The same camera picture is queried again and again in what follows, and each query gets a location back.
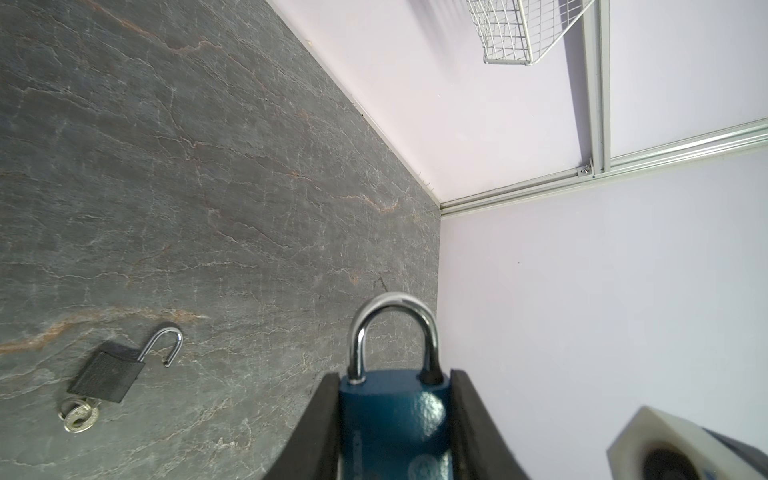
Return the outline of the silver key with ring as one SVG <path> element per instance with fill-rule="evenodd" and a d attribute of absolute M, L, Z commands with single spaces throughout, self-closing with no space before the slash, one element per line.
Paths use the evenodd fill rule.
<path fill-rule="evenodd" d="M 100 417 L 101 401 L 89 397 L 68 397 L 58 406 L 58 417 L 64 430 L 78 434 L 89 430 Z"/>

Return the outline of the blue padlock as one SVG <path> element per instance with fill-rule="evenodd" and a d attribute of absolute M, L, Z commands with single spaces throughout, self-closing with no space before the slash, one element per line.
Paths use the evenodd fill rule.
<path fill-rule="evenodd" d="M 416 370 L 365 367 L 372 321 L 398 311 L 419 325 L 423 366 Z M 439 362 L 433 313 L 417 298 L 387 292 L 367 301 L 349 329 L 349 365 L 339 387 L 343 479 L 451 479 L 450 378 Z"/>

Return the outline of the black padlock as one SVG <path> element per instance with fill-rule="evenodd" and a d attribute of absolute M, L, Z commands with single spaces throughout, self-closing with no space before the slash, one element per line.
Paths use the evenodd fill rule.
<path fill-rule="evenodd" d="M 87 399 L 121 403 L 144 369 L 146 357 L 160 338 L 168 334 L 175 336 L 175 343 L 163 366 L 170 367 L 184 344 L 184 334 L 176 325 L 158 329 L 141 350 L 119 344 L 109 347 L 105 342 L 86 362 L 67 392 Z"/>

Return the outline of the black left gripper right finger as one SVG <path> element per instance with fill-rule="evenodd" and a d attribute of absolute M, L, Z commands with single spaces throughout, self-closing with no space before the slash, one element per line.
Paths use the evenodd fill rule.
<path fill-rule="evenodd" d="M 449 425 L 454 479 L 529 479 L 463 370 L 450 373 Z"/>

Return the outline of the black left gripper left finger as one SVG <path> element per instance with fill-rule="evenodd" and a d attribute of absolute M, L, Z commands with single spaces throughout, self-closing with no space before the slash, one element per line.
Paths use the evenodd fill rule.
<path fill-rule="evenodd" d="M 323 376 L 282 452 L 264 479 L 337 479 L 340 377 Z"/>

